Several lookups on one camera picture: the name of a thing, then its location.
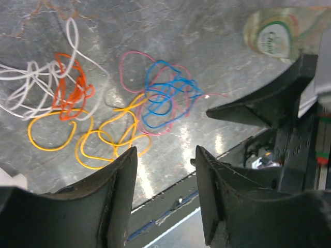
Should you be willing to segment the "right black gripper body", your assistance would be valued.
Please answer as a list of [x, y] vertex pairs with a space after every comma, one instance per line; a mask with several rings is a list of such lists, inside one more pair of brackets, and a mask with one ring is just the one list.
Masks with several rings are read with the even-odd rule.
[[267, 129], [244, 145], [243, 175], [284, 193], [317, 189], [329, 163], [330, 115], [305, 114], [289, 133]]

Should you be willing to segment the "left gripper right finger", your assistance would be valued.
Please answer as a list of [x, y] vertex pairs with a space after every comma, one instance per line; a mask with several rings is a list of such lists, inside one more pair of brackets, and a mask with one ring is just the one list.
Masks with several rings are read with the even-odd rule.
[[259, 184], [201, 146], [195, 165], [207, 246], [330, 247], [330, 191], [276, 191], [275, 169], [254, 170]]

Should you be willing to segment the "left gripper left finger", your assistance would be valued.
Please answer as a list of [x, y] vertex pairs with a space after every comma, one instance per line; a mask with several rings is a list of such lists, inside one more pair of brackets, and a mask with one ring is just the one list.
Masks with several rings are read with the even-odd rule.
[[1, 247], [124, 247], [137, 149], [55, 193], [1, 187]]

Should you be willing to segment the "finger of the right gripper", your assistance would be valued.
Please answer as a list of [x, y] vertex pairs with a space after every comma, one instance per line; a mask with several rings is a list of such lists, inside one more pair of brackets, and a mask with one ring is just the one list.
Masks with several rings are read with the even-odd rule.
[[267, 85], [206, 114], [216, 120], [278, 128], [293, 114], [296, 101], [314, 78], [317, 60], [317, 55], [303, 54]]

